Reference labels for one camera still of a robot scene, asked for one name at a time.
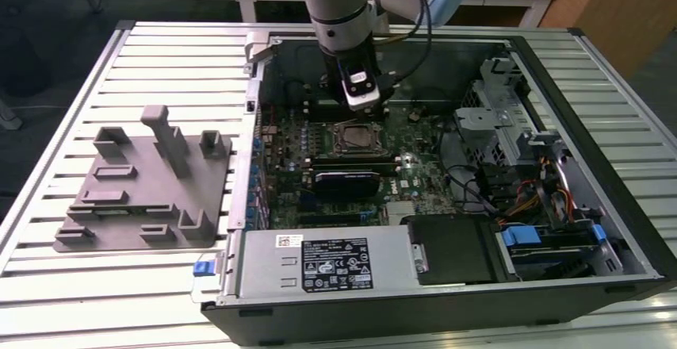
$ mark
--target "slotted aluminum surface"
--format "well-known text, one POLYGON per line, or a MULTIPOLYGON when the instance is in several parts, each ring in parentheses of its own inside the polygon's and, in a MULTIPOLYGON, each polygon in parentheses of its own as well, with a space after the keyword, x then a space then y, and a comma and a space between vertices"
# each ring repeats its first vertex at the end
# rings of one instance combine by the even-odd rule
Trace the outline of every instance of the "slotted aluminum surface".
MULTIPOLYGON (((221 250, 223 240, 206 250, 62 254, 51 242, 93 160, 90 140, 99 126, 121 125, 130 136, 147 136, 137 122, 141 108, 165 104, 183 135, 217 128, 233 138, 237 151, 247 89, 243 38, 255 29, 310 31, 306 25, 138 22, 130 31, 115 32, 0 229, 6 244, 0 347, 237 347, 207 323, 190 296, 191 264, 202 253, 221 250)), ((437 33, 526 38, 677 251, 674 140, 583 41, 561 29, 447 28, 437 33)), ((547 125, 538 104, 535 110, 547 125)), ((227 176, 223 212, 233 178, 227 176)), ((217 291, 215 283, 206 291, 217 291)), ((611 305, 569 324, 297 347, 671 347, 675 321, 677 293, 667 292, 611 305)))

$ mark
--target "warning label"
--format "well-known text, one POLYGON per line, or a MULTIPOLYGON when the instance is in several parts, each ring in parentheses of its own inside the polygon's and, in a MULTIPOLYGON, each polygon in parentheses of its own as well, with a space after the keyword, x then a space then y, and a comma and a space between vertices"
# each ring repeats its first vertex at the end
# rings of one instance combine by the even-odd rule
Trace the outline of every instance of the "warning label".
POLYGON ((301 244, 305 292, 373 288, 366 238, 305 240, 301 244))

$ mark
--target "blue latch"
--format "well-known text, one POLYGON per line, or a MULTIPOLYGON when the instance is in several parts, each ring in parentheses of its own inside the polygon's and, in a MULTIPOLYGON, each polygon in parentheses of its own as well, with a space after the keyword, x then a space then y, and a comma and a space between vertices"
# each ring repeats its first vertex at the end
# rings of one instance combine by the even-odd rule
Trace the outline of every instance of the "blue latch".
POLYGON ((533 226, 510 226, 501 233, 505 246, 515 244, 539 244, 541 237, 533 226))
POLYGON ((191 276, 213 276, 215 275, 215 260, 202 260, 191 265, 191 276))
POLYGON ((597 238, 598 243, 606 240, 606 233, 603 232, 603 228, 599 224, 594 224, 591 226, 591 232, 594 232, 594 237, 597 238))

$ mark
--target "white sticker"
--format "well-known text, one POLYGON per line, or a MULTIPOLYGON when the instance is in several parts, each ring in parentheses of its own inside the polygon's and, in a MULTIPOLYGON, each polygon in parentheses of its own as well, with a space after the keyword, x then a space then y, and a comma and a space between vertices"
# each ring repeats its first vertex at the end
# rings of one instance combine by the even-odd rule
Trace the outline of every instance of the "white sticker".
POLYGON ((299 243, 303 241, 302 234, 297 235, 282 235, 274 237, 275 247, 299 247, 299 243))

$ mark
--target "floor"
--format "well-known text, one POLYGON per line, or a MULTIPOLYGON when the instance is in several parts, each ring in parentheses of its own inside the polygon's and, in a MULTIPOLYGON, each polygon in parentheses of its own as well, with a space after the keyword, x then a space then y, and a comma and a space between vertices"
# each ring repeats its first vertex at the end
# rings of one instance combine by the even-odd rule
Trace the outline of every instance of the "floor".
MULTIPOLYGON (((261 3, 262 22, 306 21, 305 10, 289 3, 261 3)), ((51 75, 51 86, 29 98, 0 98, 23 121, 18 131, 0 130, 0 220, 13 195, 94 64, 118 20, 239 21, 234 2, 0 0, 0 28, 18 27, 51 75)), ((677 133, 677 33, 665 41, 630 84, 677 133)))

